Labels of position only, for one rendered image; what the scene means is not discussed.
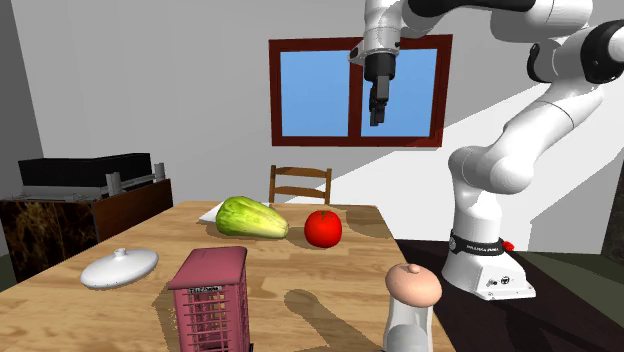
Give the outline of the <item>white round lid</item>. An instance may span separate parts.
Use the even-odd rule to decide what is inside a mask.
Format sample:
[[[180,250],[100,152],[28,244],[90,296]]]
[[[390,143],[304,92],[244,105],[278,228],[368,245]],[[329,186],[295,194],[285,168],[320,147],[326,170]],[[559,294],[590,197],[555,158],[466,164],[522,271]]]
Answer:
[[[148,275],[159,256],[149,249],[118,248],[111,255],[89,264],[81,273],[81,283],[89,289],[110,289],[135,282]]]

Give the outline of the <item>white grinder with beige cap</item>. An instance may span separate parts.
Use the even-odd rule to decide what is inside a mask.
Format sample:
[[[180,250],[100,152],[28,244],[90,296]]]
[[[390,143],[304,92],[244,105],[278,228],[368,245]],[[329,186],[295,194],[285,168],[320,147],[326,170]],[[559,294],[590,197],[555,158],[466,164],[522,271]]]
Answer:
[[[396,264],[385,277],[390,294],[385,352],[433,352],[433,306],[442,296],[437,276],[416,264]]]

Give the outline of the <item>dark robot stand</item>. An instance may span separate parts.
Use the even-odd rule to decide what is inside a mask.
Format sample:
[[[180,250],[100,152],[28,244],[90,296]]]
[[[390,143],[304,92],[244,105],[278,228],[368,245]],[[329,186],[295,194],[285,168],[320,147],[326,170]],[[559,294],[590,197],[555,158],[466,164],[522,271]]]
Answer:
[[[624,327],[513,252],[537,296],[486,301],[441,279],[434,312],[456,352],[624,352]]]

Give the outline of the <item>pink phone booth toy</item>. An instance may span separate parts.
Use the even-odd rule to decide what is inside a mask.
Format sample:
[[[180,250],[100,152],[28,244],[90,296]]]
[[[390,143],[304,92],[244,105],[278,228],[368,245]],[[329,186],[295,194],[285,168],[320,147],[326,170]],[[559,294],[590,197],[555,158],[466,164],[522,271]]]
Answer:
[[[180,352],[253,352],[246,256],[242,246],[194,249],[168,284]]]

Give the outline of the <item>dark wooden sideboard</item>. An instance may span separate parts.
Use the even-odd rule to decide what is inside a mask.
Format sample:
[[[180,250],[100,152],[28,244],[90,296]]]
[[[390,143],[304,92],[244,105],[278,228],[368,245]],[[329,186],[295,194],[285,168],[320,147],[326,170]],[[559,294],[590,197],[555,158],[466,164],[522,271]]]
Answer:
[[[18,283],[173,206],[171,180],[148,153],[18,162],[17,196],[0,200]]]

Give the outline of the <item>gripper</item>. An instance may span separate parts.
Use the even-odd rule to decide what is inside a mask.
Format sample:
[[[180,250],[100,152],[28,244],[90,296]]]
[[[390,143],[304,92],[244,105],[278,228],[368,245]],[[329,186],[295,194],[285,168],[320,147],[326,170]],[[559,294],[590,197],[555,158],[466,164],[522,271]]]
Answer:
[[[392,53],[372,53],[365,58],[364,79],[374,82],[369,95],[370,125],[384,122],[389,100],[390,80],[395,77],[396,56]]]

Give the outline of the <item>green yellow squash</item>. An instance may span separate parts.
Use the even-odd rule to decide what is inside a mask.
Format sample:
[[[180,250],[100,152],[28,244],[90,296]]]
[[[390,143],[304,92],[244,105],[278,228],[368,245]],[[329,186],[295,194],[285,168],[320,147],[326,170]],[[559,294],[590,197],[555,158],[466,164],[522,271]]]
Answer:
[[[216,214],[218,231],[228,236],[283,239],[289,223],[273,208],[245,196],[228,198]]]

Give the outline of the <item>white flat board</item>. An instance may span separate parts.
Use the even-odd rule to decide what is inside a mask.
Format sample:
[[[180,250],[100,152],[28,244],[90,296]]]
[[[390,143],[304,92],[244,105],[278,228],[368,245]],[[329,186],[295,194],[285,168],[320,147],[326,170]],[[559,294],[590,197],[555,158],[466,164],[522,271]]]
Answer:
[[[250,199],[227,199],[213,207],[199,218],[202,223],[266,223],[280,221],[280,215],[267,203],[259,203]]]

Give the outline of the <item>wooden chair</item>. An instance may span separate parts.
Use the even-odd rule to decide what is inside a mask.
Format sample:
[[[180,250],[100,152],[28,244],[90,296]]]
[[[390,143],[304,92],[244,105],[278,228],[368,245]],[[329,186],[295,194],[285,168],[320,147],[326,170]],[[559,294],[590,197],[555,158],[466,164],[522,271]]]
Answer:
[[[276,178],[278,175],[324,179],[326,181],[325,189],[323,191],[320,191],[317,189],[305,188],[305,187],[277,186]],[[315,168],[277,167],[276,165],[272,165],[270,168],[268,201],[270,203],[274,203],[275,195],[281,194],[281,195],[293,195],[293,196],[318,198],[318,199],[322,199],[326,205],[329,205],[330,200],[331,200],[331,181],[332,181],[332,169],[331,168],[320,170],[320,169],[315,169]]]

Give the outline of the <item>wooden table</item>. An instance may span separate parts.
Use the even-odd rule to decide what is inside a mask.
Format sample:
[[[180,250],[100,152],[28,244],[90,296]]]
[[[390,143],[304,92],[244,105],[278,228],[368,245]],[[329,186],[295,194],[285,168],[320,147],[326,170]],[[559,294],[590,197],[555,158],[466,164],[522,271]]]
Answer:
[[[168,283],[196,248],[248,251],[246,283],[253,352],[377,352],[388,315],[385,275],[403,255],[379,210],[340,205],[343,236],[330,249],[303,234],[310,204],[281,204],[282,240],[220,234],[199,218],[207,201],[186,201],[0,292],[0,352],[179,352]],[[80,274],[118,248],[159,256],[141,280],[90,290]]]

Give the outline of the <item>red framed window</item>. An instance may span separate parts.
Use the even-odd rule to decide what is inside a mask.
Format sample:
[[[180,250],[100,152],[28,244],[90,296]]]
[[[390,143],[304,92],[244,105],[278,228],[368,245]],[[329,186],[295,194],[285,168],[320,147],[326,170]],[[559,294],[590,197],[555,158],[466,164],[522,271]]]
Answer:
[[[432,147],[442,144],[453,37],[400,42],[385,120],[369,124],[356,37],[271,39],[271,142],[275,146]]]

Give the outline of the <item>red tomato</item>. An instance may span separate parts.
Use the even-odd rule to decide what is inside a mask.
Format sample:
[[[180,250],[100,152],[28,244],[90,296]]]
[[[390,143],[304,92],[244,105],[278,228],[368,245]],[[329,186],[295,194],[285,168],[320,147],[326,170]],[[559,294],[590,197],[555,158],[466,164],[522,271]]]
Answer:
[[[307,242],[315,247],[331,248],[341,240],[341,220],[332,211],[315,211],[306,219],[304,235]]]

